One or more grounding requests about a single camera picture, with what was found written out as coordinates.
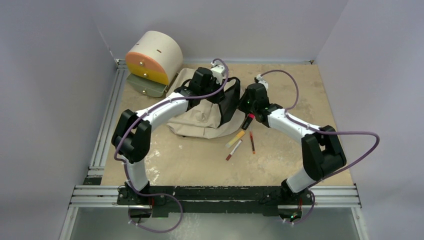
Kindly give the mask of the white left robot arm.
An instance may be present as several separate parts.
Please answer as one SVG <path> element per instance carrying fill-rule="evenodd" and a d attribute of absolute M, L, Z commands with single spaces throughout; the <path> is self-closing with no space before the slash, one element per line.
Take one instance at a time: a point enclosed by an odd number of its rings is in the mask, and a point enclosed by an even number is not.
<path fill-rule="evenodd" d="M 199 67 L 186 83 L 165 99 L 137 112 L 127 109 L 120 115 L 111 143 L 115 147 L 114 159 L 124 165 L 125 183 L 131 189 L 129 197 L 132 201 L 142 205 L 149 199 L 144 160 L 150 151 L 152 132 L 203 100 L 213 104 L 223 102 L 228 81 L 229 69 L 225 64 Z"/>

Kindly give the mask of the beige canvas backpack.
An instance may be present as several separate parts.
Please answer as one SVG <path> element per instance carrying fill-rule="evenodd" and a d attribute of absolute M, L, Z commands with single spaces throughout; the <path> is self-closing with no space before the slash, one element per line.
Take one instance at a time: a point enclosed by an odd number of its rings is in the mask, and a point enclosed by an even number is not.
<path fill-rule="evenodd" d="M 166 125 L 175 135 L 215 139 L 235 133 L 244 119 L 245 114 L 237 109 L 229 122 L 220 124 L 219 105 L 203 99 L 189 111 L 171 118 Z"/>

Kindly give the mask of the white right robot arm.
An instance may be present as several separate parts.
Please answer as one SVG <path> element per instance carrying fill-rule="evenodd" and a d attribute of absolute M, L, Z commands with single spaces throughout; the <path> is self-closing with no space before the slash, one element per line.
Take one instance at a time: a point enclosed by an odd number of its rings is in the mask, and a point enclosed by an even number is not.
<path fill-rule="evenodd" d="M 303 190 L 346 165 L 346 156 L 332 126 L 311 125 L 291 115 L 282 106 L 270 103 L 263 84 L 250 84 L 238 108 L 246 114 L 243 129 L 255 119 L 268 128 L 286 134 L 301 146 L 302 167 L 281 183 L 280 196 L 284 202 L 294 203 Z"/>

